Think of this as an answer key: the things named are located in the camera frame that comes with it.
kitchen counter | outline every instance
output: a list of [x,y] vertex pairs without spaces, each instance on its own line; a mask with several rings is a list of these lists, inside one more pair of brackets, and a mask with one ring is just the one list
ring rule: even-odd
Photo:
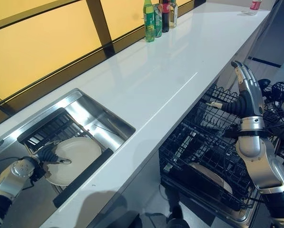
[[[138,41],[0,124],[3,136],[79,88],[136,129],[41,227],[75,227],[77,221],[86,226],[100,212],[269,13],[247,16],[242,10],[247,8],[205,3],[181,16],[178,26],[155,42]],[[90,207],[81,213],[86,203]]]

green bottle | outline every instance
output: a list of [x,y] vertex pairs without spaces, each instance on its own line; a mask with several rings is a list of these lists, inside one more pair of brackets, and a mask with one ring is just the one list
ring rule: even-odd
[[155,40],[155,15],[151,0],[144,1],[143,7],[146,42]]

soda bottle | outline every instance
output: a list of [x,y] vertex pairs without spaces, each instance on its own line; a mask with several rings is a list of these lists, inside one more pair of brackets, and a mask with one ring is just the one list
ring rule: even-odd
[[162,4],[162,32],[169,31],[169,12],[170,12],[170,4],[169,0],[160,0]]
[[144,1],[143,7],[146,42],[155,40],[155,15],[151,0]]

dish rack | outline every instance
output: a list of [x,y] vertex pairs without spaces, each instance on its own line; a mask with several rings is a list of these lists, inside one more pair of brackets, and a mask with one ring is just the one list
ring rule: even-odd
[[[240,119],[207,106],[212,101],[232,102],[237,93],[212,85],[159,148],[161,179],[182,193],[202,197],[209,205],[225,205],[239,211],[255,204],[255,187],[243,160],[235,150],[235,140],[225,138],[225,130]],[[197,162],[218,174],[232,188],[232,194],[189,164]]]
[[[26,147],[31,155],[34,155],[37,150],[45,145],[50,143],[58,144],[61,141],[74,137],[86,137],[94,140],[101,147],[102,154],[110,150],[105,148],[89,131],[75,121],[64,108],[59,108],[43,118],[22,133],[17,140]],[[54,184],[51,184],[51,186],[57,194],[62,193],[66,189],[66,186]]]

glass bottle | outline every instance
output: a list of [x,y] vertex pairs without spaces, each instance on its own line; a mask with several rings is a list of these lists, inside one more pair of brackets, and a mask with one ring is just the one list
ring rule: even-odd
[[176,0],[170,0],[169,27],[171,29],[176,27],[177,18],[178,18],[178,5],[176,4]]

